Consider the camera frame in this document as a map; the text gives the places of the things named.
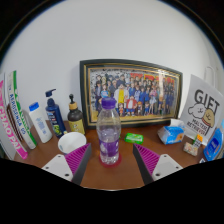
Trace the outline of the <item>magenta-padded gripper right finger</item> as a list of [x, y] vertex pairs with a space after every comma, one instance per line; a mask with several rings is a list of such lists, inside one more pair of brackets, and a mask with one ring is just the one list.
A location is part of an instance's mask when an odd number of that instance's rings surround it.
[[168, 154], [158, 155], [139, 144], [133, 145], [133, 154], [145, 185], [182, 169]]

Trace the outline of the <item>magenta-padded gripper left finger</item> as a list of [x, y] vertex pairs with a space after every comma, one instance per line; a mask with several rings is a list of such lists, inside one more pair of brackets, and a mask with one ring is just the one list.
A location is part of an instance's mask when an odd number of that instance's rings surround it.
[[88, 143], [67, 155], [57, 154], [42, 169], [80, 185], [91, 153], [91, 144]]

